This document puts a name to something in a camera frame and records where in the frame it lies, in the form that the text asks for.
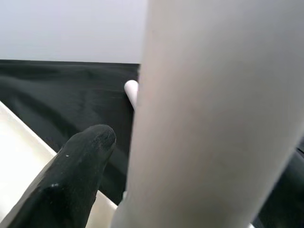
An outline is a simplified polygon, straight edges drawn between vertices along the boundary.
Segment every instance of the white tray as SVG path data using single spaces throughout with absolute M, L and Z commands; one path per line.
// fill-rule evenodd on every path
M 0 102 L 0 221 L 56 153 Z M 108 228 L 116 205 L 100 191 L 87 228 Z

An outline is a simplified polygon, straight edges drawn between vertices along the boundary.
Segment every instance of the white wall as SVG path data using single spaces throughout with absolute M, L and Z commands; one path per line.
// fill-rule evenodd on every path
M 147 0 L 1 0 L 0 59 L 139 63 Z

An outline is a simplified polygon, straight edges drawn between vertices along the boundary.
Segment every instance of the wrinkled black fabric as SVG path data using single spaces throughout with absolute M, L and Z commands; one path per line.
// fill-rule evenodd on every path
M 0 61 L 0 100 L 56 152 L 74 134 L 107 124 L 116 148 L 100 187 L 116 204 L 125 188 L 133 109 L 124 83 L 136 64 Z

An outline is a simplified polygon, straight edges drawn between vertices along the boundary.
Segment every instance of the black rubber finger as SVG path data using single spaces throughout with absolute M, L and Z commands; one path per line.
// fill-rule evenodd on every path
M 107 125 L 75 134 L 33 180 L 0 228 L 84 228 L 115 142 Z

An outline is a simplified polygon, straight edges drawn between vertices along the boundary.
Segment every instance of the white pipe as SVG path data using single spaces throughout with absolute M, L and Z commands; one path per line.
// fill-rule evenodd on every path
M 113 228 L 244 228 L 304 126 L 304 1 L 151 0 Z
M 124 90 L 133 106 L 133 109 L 136 107 L 136 98 L 138 91 L 138 83 L 134 80 L 129 80 L 124 85 Z

